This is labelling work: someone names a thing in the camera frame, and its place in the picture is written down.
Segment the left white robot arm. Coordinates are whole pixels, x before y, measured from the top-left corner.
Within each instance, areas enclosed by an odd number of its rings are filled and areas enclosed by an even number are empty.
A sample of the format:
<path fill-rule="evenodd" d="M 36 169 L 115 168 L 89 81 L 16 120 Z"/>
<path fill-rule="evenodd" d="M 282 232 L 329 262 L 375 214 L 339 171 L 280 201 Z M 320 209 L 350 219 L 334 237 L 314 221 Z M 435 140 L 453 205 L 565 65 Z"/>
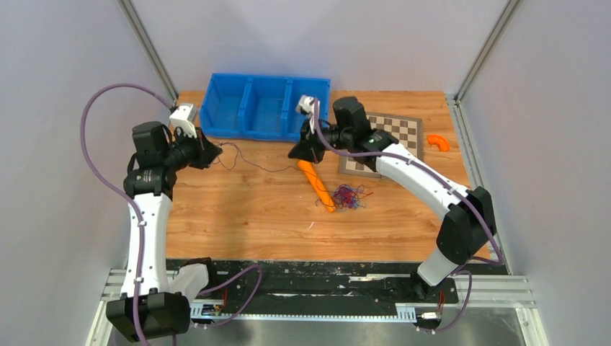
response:
<path fill-rule="evenodd" d="M 106 316 L 129 342 L 184 334 L 197 294 L 212 298 L 220 278 L 209 257 L 187 260 L 174 279 L 166 272 L 166 238 L 178 171 L 207 169 L 222 152 L 201 128 L 151 121 L 133 128 L 131 156 L 122 196 L 130 211 L 128 265 L 120 297 Z"/>

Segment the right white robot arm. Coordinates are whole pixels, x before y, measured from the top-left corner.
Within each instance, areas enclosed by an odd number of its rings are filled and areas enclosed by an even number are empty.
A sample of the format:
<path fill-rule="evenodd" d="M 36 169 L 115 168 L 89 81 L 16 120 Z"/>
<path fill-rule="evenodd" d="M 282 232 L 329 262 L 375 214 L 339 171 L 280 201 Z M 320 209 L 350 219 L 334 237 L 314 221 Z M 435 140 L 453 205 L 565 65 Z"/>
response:
<path fill-rule="evenodd" d="M 411 281 L 416 298 L 431 300 L 448 275 L 473 259 L 486 243 L 493 242 L 496 220 L 490 192 L 483 187 L 470 189 L 442 176 L 391 133 L 373 128 L 356 97 L 342 97 L 333 103 L 336 122 L 331 125 L 324 125 L 315 97 L 301 96 L 296 110 L 307 118 L 289 158 L 319 163 L 326 151 L 351 157 L 398 183 L 440 218 L 436 247 Z"/>

